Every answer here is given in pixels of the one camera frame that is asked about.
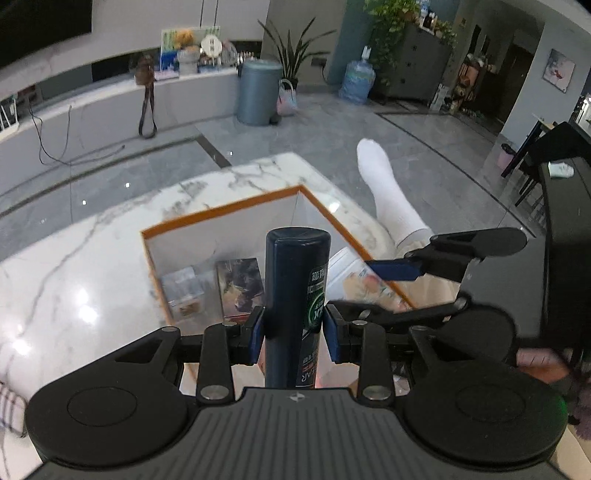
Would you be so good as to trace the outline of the person's right hand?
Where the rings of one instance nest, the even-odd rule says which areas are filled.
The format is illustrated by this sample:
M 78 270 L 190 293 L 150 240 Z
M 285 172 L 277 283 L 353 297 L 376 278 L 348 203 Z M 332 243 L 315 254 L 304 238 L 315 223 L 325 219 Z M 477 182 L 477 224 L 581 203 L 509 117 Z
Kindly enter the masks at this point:
M 516 359 L 520 371 L 548 384 L 569 375 L 564 362 L 549 349 L 520 349 Z

